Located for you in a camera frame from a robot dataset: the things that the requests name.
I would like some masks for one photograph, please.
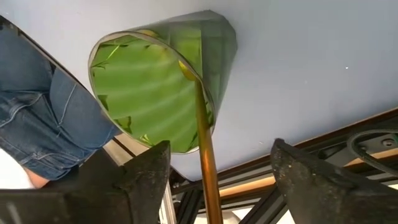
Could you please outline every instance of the black cable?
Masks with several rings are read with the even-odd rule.
[[[398,134],[398,129],[387,128],[387,129],[370,129],[367,131],[361,131],[359,133],[353,134],[351,137],[348,138],[347,147],[348,147],[348,149],[351,150],[352,153],[355,154],[355,156],[362,159],[365,163],[369,164],[370,166],[373,166],[374,168],[376,168],[378,170],[381,170],[383,172],[386,172],[388,174],[398,177],[398,170],[395,170],[391,167],[381,164],[376,158],[374,158],[373,156],[366,153],[365,150],[360,149],[355,143],[355,140],[357,140],[357,138],[359,138],[361,136],[365,136],[368,134],[379,134],[379,133]]]

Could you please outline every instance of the blue jeans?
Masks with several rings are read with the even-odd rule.
[[[118,132],[91,94],[12,30],[0,30],[0,147],[20,165],[59,179]]]

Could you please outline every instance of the denim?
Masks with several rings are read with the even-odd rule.
[[[81,85],[0,30],[0,147],[20,165],[57,180],[118,133]]]

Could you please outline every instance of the white surface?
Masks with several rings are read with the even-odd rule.
[[[102,36],[204,9],[229,19],[239,50],[214,134],[219,170],[398,105],[396,0],[0,0],[0,14],[90,87]],[[201,177],[198,153],[173,156]]]
[[[33,189],[24,168],[0,148],[0,189]]]

